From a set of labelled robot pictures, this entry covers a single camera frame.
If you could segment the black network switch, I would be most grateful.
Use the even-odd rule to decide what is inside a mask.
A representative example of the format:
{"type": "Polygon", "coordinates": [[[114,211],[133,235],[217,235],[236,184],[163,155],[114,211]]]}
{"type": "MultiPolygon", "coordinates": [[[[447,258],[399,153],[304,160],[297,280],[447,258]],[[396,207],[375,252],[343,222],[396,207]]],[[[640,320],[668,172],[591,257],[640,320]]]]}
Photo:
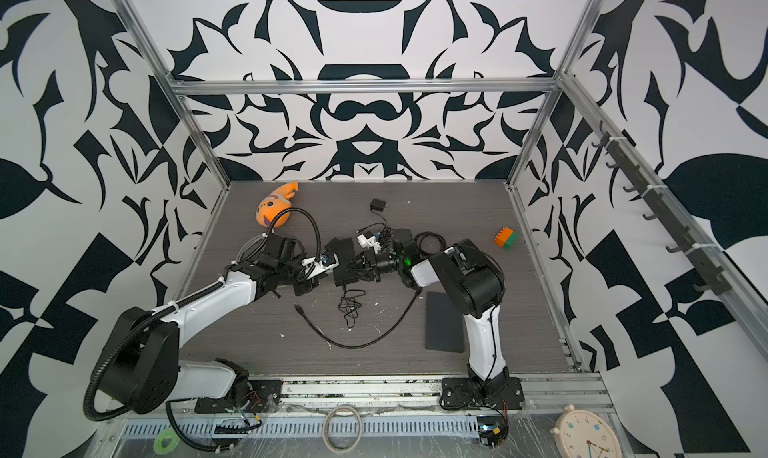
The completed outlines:
{"type": "Polygon", "coordinates": [[[352,238],[333,238],[326,244],[326,249],[336,255],[338,265],[333,269],[334,283],[338,287],[345,287],[358,281],[357,272],[353,267],[356,258],[354,242],[352,238]]]}

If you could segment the black power adapter with cable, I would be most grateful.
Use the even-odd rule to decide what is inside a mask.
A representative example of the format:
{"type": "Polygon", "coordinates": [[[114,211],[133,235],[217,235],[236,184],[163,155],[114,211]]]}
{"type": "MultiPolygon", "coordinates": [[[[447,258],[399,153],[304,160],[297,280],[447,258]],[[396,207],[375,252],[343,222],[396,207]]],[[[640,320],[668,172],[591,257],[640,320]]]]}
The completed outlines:
{"type": "Polygon", "coordinates": [[[366,294],[367,292],[363,289],[348,288],[346,285],[342,287],[337,310],[342,313],[348,329],[352,329],[355,326],[359,310],[362,307],[360,299],[366,294]]]}

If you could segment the black rectangular box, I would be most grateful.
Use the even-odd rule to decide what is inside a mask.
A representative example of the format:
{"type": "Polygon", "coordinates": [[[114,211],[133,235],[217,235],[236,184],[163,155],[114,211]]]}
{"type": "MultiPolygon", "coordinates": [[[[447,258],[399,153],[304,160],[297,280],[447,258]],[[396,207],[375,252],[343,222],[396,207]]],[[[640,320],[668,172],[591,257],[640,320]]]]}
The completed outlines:
{"type": "Polygon", "coordinates": [[[445,293],[427,293],[425,348],[450,353],[464,352],[463,315],[445,293]]]}

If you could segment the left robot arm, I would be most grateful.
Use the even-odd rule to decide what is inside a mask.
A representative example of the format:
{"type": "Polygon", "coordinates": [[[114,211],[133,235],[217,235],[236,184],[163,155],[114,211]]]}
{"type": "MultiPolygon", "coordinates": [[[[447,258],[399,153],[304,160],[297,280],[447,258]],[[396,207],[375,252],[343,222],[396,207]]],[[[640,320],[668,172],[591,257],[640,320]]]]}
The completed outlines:
{"type": "Polygon", "coordinates": [[[297,240],[264,234],[202,289],[154,309],[123,312],[91,373],[82,409],[94,422],[127,412],[146,414],[176,400],[231,400],[241,404],[247,373],[216,359],[184,361],[180,351],[194,336],[234,310],[282,286],[297,293],[313,289],[337,261],[320,251],[302,251],[297,240]]]}

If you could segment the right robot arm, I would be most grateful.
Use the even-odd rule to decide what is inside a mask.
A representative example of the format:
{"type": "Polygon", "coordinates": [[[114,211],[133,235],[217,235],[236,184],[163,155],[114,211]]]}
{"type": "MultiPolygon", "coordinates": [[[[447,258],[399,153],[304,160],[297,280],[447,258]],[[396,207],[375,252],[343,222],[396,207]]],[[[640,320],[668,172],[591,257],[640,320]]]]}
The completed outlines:
{"type": "Polygon", "coordinates": [[[500,339],[500,307],[506,280],[500,265],[465,238],[425,252],[409,229],[391,234],[388,247],[366,244],[346,268],[363,281],[396,272],[411,289],[440,284],[464,316],[469,342],[469,377],[479,387],[505,381],[508,367],[500,339]]]}

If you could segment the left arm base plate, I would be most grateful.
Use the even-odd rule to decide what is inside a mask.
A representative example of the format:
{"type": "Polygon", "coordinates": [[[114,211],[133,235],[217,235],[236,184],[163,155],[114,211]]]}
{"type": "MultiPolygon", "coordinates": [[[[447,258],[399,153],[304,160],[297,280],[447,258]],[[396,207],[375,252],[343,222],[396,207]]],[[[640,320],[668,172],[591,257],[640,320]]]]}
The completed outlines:
{"type": "Polygon", "coordinates": [[[255,413],[269,411],[280,403],[281,380],[244,380],[236,382],[223,398],[200,398],[194,411],[197,414],[255,413]]]}

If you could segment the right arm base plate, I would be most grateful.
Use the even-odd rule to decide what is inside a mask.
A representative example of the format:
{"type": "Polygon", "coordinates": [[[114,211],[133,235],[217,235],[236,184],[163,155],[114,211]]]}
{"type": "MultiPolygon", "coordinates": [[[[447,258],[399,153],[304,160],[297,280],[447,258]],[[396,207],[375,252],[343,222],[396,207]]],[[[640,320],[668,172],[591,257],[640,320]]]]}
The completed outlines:
{"type": "Polygon", "coordinates": [[[467,377],[443,378],[439,405],[448,411],[521,410],[525,402],[521,382],[516,377],[499,375],[487,384],[467,377]]]}

